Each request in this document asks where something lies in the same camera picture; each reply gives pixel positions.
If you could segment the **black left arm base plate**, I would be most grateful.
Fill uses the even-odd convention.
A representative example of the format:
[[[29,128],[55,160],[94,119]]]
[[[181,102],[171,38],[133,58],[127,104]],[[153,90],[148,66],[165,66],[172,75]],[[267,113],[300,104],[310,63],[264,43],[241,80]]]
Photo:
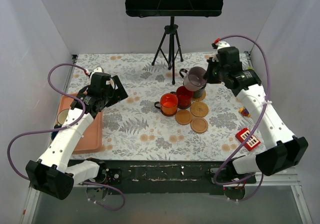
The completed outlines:
[[[123,172],[120,168],[107,168],[102,173],[104,174],[102,184],[112,186],[122,183]]]

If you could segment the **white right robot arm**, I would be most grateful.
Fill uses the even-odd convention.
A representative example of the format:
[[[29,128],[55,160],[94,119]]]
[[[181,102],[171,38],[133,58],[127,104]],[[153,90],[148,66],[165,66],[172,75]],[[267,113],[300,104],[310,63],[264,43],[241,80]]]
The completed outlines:
[[[261,172],[271,176],[296,166],[308,148],[304,137],[297,137],[282,121],[269,101],[262,82],[252,69],[243,69],[239,50],[234,46],[214,46],[207,60],[207,83],[224,85],[247,108],[262,136],[266,151],[232,158],[222,169],[232,183],[246,174]]]

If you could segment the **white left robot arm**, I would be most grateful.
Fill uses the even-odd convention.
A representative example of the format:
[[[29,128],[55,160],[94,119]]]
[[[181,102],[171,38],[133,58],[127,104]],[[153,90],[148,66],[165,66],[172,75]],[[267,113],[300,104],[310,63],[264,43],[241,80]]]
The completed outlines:
[[[38,191],[64,200],[73,186],[87,180],[101,184],[106,180],[107,165],[96,158],[69,166],[75,147],[98,113],[128,97],[119,77],[103,72],[90,76],[90,85],[78,92],[67,118],[37,161],[29,161],[26,173],[31,186]]]

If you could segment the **orange cup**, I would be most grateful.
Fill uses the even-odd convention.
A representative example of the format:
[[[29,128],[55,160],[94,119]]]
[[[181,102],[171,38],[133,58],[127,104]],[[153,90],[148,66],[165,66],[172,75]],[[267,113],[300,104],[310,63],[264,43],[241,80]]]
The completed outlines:
[[[173,93],[166,93],[160,98],[160,101],[154,103],[154,107],[159,109],[164,116],[174,116],[178,111],[178,98]]]

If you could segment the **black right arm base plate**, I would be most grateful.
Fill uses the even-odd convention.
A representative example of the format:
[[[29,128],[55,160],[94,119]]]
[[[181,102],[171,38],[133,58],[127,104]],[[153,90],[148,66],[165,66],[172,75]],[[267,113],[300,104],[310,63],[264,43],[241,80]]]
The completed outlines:
[[[214,176],[215,176],[217,171],[218,171],[218,168],[214,168],[213,167],[213,168],[209,169],[209,176],[211,177],[211,182],[213,184],[215,184]],[[248,173],[246,173],[246,174],[234,174],[232,171],[229,171],[226,168],[223,168],[221,170],[221,172],[218,174],[216,180],[219,183],[228,183],[228,182],[233,182],[234,183],[235,181],[238,181],[240,179],[244,179],[248,175],[249,175]],[[255,184],[257,180],[256,180],[256,177],[253,175],[253,176],[248,177],[245,181],[248,184]]]

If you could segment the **red cup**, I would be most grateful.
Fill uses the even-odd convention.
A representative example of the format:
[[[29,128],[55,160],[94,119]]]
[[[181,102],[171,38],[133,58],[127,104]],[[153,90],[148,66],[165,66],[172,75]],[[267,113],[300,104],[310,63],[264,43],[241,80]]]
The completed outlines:
[[[170,93],[177,96],[179,109],[185,110],[191,106],[194,93],[186,89],[185,86],[180,86],[176,91]]]

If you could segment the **dark green cup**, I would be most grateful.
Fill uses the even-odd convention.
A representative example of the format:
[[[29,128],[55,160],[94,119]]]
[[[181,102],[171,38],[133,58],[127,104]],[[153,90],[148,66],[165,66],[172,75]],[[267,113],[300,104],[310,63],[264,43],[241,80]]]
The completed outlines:
[[[197,91],[195,91],[193,93],[193,98],[197,99],[197,98],[200,98],[202,97],[204,91],[205,91],[205,88],[206,88],[206,84],[204,86],[202,86],[200,89],[198,89]]]

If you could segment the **lilac purple cup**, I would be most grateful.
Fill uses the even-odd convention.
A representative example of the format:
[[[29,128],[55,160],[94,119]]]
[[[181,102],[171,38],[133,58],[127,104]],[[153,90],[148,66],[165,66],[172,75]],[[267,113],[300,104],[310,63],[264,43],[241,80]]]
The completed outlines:
[[[206,70],[200,66],[192,67],[190,70],[185,68],[179,70],[179,74],[183,78],[183,86],[191,92],[196,92],[206,85],[205,73]]]

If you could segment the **light wooden coaster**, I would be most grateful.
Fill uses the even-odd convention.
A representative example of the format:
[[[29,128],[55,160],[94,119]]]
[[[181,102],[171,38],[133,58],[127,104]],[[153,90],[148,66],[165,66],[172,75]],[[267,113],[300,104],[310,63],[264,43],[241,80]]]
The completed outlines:
[[[175,120],[180,125],[187,125],[192,121],[192,119],[193,115],[186,109],[181,109],[175,114]]]
[[[193,118],[190,122],[191,129],[199,134],[208,130],[208,122],[202,117]]]

